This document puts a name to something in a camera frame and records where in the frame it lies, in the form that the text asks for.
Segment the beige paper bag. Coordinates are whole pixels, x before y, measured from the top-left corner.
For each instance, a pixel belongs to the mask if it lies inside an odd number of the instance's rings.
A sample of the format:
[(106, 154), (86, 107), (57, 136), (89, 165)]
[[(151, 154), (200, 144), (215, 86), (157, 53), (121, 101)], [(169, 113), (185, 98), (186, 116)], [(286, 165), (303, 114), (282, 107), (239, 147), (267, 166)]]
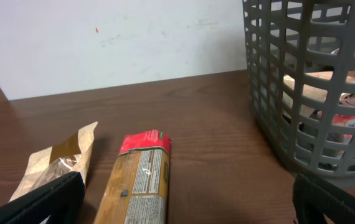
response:
[[(330, 80), (333, 75), (333, 71), (327, 71), (327, 72), (311, 72), (307, 73), (307, 75), (314, 77), (314, 78), (320, 78), (324, 80)], [(283, 77), (283, 82), (285, 85), (287, 85), (289, 88), (292, 90), (295, 87), (295, 79), (292, 78), (291, 76), (285, 74)], [(328, 91), (327, 90), (322, 90), (317, 87), (309, 86), (309, 85), (304, 85), (303, 87), (303, 95), (307, 96), (308, 98), (312, 98), (314, 100), (318, 101), (325, 101), (327, 97)], [(290, 108), (293, 106), (293, 100), (290, 98), (285, 92), (283, 92), (283, 102), (289, 106)], [(314, 108), (311, 108), (309, 106), (303, 105), (301, 107), (300, 113), (303, 116), (311, 116), (311, 114), (314, 112)]]

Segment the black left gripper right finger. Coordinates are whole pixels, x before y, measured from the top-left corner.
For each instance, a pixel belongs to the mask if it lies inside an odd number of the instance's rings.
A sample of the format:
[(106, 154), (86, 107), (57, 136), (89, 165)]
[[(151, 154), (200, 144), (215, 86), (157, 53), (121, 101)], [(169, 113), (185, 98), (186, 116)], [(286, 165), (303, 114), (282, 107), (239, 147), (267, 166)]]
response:
[(300, 224), (355, 223), (355, 197), (311, 173), (297, 173), (292, 201)]

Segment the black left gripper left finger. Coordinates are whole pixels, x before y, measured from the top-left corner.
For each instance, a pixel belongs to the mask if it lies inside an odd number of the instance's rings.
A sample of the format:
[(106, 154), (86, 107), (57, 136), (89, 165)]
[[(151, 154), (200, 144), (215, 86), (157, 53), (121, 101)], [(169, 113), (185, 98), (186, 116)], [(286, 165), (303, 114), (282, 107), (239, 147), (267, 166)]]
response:
[(3, 223), (75, 223), (85, 186), (79, 172), (69, 172), (0, 207)]

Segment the Kleenex tissue multipack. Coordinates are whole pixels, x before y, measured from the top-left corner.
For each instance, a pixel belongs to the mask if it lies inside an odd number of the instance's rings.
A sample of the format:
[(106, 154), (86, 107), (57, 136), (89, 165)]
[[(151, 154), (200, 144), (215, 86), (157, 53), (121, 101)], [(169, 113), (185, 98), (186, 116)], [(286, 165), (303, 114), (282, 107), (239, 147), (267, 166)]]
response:
[[(336, 114), (333, 117), (332, 125), (355, 128), (355, 116)], [(352, 134), (337, 133), (337, 132), (330, 132), (330, 133), (328, 133), (327, 140), (331, 141), (331, 142), (349, 145), (351, 143), (351, 141), (353, 140), (353, 135)], [(342, 158), (345, 155), (345, 153), (346, 153), (345, 149), (326, 148), (323, 150), (324, 156), (335, 157), (335, 158), (339, 158), (339, 159)]]

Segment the long orange biscuit pack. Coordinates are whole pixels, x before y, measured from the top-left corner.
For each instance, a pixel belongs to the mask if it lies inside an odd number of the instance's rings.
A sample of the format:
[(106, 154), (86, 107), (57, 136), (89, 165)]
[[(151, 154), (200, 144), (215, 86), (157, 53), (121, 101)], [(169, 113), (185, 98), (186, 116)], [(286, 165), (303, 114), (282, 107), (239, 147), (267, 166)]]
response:
[(171, 139), (158, 130), (126, 135), (94, 222), (166, 222)]

